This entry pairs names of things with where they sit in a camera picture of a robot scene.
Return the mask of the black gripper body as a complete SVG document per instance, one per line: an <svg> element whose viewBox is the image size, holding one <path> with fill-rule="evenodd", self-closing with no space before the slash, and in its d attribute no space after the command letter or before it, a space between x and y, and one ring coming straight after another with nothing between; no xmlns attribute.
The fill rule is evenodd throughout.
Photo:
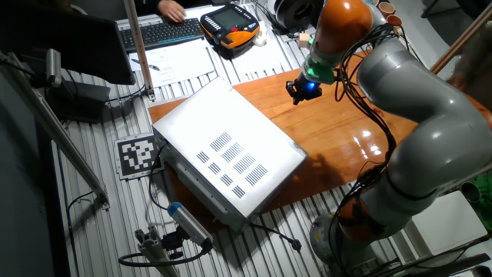
<svg viewBox="0 0 492 277"><path fill-rule="evenodd" d="M312 82L304 78L294 81L294 99L296 101L309 101L322 96L320 83Z"/></svg>

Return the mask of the bare hand black sleeve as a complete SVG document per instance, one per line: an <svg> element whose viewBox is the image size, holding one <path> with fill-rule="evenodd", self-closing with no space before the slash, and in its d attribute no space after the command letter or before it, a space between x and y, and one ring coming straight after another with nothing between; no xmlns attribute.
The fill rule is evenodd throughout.
<svg viewBox="0 0 492 277"><path fill-rule="evenodd" d="M186 18L184 7L174 0L161 0L158 3L158 11L173 22L183 22Z"/></svg>

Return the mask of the right hand olive sleeve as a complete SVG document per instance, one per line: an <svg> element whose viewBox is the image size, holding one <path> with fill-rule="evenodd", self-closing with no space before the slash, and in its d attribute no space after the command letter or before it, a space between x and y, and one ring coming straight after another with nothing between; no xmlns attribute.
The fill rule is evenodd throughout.
<svg viewBox="0 0 492 277"><path fill-rule="evenodd" d="M447 83L458 90L464 91L468 83L468 75L465 72L454 72Z"/></svg>

